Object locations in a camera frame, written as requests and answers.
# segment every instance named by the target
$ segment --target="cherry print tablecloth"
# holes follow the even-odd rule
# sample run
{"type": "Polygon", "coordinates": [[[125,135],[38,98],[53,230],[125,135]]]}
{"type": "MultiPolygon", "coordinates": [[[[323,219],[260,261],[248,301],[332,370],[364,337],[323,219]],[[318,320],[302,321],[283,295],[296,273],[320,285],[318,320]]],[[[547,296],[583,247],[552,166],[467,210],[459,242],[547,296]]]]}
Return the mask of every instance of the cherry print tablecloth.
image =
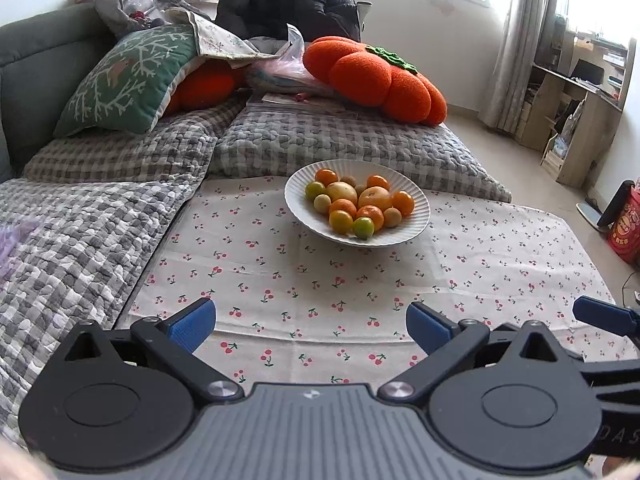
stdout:
{"type": "Polygon", "coordinates": [[[210,296],[216,330],[196,355],[247,391],[255,381],[376,388],[424,358],[404,323],[414,300],[490,326],[542,320],[590,360],[636,357],[627,339],[573,318],[576,297],[612,297],[556,216],[427,192],[432,216],[423,234],[363,250],[303,228],[284,202],[285,182],[204,181],[123,325],[210,296]]]}

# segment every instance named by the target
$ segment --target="bowl of fruit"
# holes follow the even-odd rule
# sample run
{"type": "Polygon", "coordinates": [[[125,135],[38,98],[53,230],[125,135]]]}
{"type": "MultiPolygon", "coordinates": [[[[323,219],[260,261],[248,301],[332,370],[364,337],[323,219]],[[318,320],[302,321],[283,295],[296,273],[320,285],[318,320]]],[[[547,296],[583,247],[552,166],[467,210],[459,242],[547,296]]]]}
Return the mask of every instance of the bowl of fruit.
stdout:
{"type": "Polygon", "coordinates": [[[387,247],[417,237],[431,209],[422,190],[397,171],[362,160],[325,160],[291,175],[284,198],[293,215],[324,238],[387,247]]]}

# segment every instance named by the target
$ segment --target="black puffer jacket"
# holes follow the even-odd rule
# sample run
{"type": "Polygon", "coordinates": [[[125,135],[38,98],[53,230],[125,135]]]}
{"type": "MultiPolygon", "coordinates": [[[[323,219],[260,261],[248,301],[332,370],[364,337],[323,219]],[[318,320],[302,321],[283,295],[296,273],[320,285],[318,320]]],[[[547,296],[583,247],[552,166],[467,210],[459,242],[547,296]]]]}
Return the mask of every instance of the black puffer jacket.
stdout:
{"type": "Polygon", "coordinates": [[[246,40],[255,36],[287,39],[287,23],[305,41],[342,36],[360,41],[354,0],[220,0],[216,24],[246,40]]]}

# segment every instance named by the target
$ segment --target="tiled floor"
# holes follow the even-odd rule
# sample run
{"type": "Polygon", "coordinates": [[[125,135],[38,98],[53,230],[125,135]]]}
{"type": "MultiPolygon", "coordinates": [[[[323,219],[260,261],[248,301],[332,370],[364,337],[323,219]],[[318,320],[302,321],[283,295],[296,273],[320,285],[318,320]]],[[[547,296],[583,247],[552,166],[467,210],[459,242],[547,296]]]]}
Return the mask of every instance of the tiled floor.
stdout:
{"type": "MultiPolygon", "coordinates": [[[[578,213],[575,205],[584,199],[584,193],[552,180],[540,167],[540,153],[488,131],[479,121],[450,116],[447,126],[467,145],[489,174],[511,190],[514,204],[548,211],[569,224],[598,267],[616,303],[622,304],[622,284],[634,269],[620,260],[602,235],[578,213]]],[[[634,301],[634,290],[640,290],[640,272],[625,287],[628,305],[634,301]]]]}

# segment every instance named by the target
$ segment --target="green throw pillow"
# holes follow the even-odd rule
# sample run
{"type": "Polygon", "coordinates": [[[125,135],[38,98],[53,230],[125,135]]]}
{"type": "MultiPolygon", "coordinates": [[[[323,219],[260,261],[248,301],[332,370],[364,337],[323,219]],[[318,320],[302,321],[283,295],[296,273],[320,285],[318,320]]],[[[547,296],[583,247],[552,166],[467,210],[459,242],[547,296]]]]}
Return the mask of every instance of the green throw pillow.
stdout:
{"type": "Polygon", "coordinates": [[[203,62],[191,25],[132,32],[82,80],[53,136],[68,137],[91,126],[146,134],[175,88],[203,62]]]}

